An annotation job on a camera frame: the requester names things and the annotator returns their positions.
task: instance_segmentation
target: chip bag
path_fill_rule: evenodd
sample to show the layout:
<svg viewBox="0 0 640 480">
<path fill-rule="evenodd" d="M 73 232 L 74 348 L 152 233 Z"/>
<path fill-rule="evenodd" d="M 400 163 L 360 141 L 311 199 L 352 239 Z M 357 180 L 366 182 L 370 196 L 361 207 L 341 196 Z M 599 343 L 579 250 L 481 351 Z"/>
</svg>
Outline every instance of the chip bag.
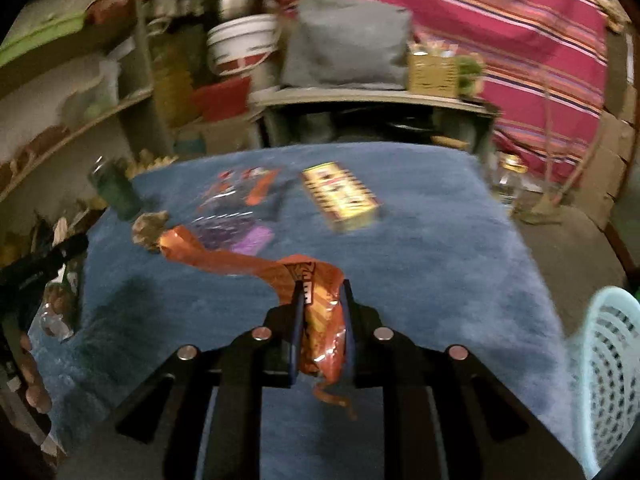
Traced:
<svg viewBox="0 0 640 480">
<path fill-rule="evenodd" d="M 273 287 L 281 305 L 290 302 L 296 282 L 303 282 L 305 331 L 300 371 L 321 377 L 314 388 L 316 397 L 350 407 L 347 399 L 324 390 L 338 381 L 344 363 L 345 324 L 339 299 L 344 275 L 338 267 L 302 254 L 273 261 L 227 250 L 209 251 L 185 226 L 162 233 L 158 245 L 162 254 L 174 262 L 215 274 L 257 276 Z"/>
</svg>

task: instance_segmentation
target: green bottle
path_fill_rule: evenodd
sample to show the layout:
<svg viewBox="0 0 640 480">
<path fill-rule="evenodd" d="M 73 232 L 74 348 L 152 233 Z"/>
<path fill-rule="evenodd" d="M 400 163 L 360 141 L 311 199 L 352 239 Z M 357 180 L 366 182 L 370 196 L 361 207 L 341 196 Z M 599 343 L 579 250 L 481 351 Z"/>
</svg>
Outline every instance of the green bottle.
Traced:
<svg viewBox="0 0 640 480">
<path fill-rule="evenodd" d="M 120 220 L 131 222 L 142 210 L 142 200 L 129 179 L 112 160 L 100 157 L 89 174 L 89 182 L 98 195 L 113 207 Z"/>
</svg>

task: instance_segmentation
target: glass jar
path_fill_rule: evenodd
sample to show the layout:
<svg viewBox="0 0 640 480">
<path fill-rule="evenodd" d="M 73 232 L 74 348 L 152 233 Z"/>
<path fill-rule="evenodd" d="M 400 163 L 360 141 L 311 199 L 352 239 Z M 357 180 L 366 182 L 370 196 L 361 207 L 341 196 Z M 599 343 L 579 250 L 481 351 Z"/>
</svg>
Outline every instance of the glass jar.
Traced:
<svg viewBox="0 0 640 480">
<path fill-rule="evenodd" d="M 522 175 L 527 173 L 527 167 L 517 155 L 500 154 L 498 168 L 494 174 L 493 196 L 507 210 L 513 214 L 517 201 L 522 194 Z"/>
<path fill-rule="evenodd" d="M 89 182 L 98 195 L 113 207 L 120 220 L 135 220 L 142 209 L 142 200 L 124 172 L 112 160 L 100 157 L 89 174 Z"/>
</svg>

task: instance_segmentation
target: finger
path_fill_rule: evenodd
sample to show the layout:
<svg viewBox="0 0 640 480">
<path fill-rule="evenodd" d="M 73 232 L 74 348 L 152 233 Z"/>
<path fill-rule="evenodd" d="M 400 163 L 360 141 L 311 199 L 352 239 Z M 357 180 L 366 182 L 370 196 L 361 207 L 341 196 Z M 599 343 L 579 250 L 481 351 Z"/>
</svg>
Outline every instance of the finger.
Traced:
<svg viewBox="0 0 640 480">
<path fill-rule="evenodd" d="M 27 352 L 30 352 L 33 349 L 33 345 L 31 345 L 31 339 L 24 332 L 20 335 L 20 347 Z"/>
<path fill-rule="evenodd" d="M 38 365 L 36 364 L 36 359 L 29 353 L 26 353 L 22 356 L 22 362 L 20 363 L 20 371 L 24 376 L 24 380 L 27 381 L 27 384 L 34 384 L 36 380 L 40 377 L 38 373 Z"/>
<path fill-rule="evenodd" d="M 40 413 L 47 413 L 51 409 L 51 398 L 42 384 L 29 386 L 25 398 L 30 406 L 36 408 Z"/>
</svg>

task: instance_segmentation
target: cardboard box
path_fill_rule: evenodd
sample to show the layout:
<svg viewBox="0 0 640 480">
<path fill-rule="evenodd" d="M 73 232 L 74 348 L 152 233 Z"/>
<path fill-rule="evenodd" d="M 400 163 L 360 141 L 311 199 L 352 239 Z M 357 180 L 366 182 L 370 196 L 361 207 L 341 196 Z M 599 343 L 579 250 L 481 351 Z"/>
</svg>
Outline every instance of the cardboard box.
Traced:
<svg viewBox="0 0 640 480">
<path fill-rule="evenodd" d="M 254 137 L 259 137 L 255 121 L 258 114 L 252 110 L 243 115 L 209 123 L 197 119 L 173 130 L 176 139 L 204 140 L 207 155 L 223 155 L 224 153 L 243 152 L 259 148 Z"/>
<path fill-rule="evenodd" d="M 604 231 L 611 216 L 613 198 L 597 190 L 581 189 L 576 194 L 574 206 L 585 213 L 601 231 Z"/>
<path fill-rule="evenodd" d="M 620 123 L 619 119 L 609 112 L 602 112 L 598 123 L 598 134 L 600 136 L 600 146 L 618 152 L 620 145 Z"/>
<path fill-rule="evenodd" d="M 620 126 L 620 138 L 618 139 L 618 155 L 627 162 L 631 161 L 634 151 L 634 139 L 636 138 L 636 130 L 631 124 L 618 120 Z"/>
<path fill-rule="evenodd" d="M 580 189 L 617 196 L 625 170 L 625 161 L 617 153 L 600 146 L 593 155 L 593 160 L 584 170 Z"/>
<path fill-rule="evenodd" d="M 605 108 L 616 117 L 620 115 L 625 100 L 626 56 L 628 46 L 626 34 L 607 31 L 607 82 L 604 91 Z"/>
<path fill-rule="evenodd" d="M 627 85 L 625 97 L 622 103 L 622 111 L 618 118 L 630 124 L 636 124 L 636 101 L 638 100 L 638 92 L 636 88 Z"/>
<path fill-rule="evenodd" d="M 633 126 L 608 112 L 603 112 L 598 124 L 598 133 L 601 147 L 616 153 L 626 161 L 630 160 L 636 136 Z"/>
</svg>

